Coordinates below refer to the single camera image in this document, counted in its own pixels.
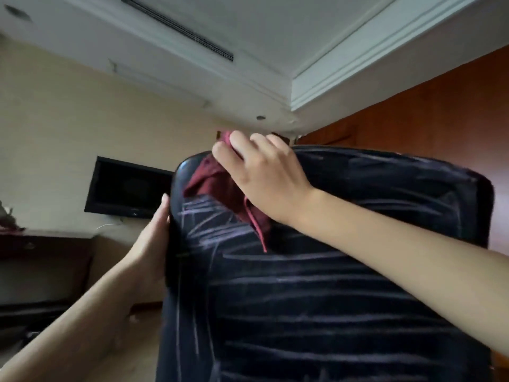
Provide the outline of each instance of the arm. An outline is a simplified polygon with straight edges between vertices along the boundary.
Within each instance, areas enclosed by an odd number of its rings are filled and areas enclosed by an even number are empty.
[[[216,159],[261,211],[385,275],[487,346],[509,354],[509,257],[313,188],[278,137],[232,133]]]
[[[163,275],[169,198],[129,253],[0,370],[0,382],[82,380],[108,349],[139,295]]]

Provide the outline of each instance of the black chair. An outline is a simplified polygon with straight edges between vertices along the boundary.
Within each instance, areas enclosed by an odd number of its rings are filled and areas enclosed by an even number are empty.
[[[315,187],[487,246],[493,188],[477,173],[394,153],[295,151]],[[265,254],[218,202],[184,199],[205,155],[174,176],[158,382],[490,380],[487,347],[384,276],[277,223]]]

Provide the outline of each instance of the recessed ceiling light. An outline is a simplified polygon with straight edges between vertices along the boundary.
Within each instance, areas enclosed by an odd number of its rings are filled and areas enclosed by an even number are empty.
[[[18,9],[14,6],[10,6],[7,4],[4,4],[3,7],[6,9],[7,12],[9,12],[10,15],[17,17],[19,19],[25,20],[25,21],[32,22],[32,19],[30,18],[30,16],[28,15],[27,12],[24,12],[21,9]]]

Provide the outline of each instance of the person's right hand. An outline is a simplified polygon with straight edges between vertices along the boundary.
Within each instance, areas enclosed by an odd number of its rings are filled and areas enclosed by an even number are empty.
[[[291,226],[313,192],[293,150],[276,135],[255,133],[249,140],[234,131],[230,142],[242,158],[220,141],[212,148],[216,160],[253,205]]]

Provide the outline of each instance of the white ceiling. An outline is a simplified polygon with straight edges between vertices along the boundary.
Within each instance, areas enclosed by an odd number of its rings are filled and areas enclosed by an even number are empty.
[[[15,40],[110,74],[118,63],[146,89],[286,134],[509,42],[509,0],[143,0],[232,50],[229,62],[121,0],[0,1],[33,20],[0,7],[0,32]]]
[[[143,0],[295,77],[394,0]]]

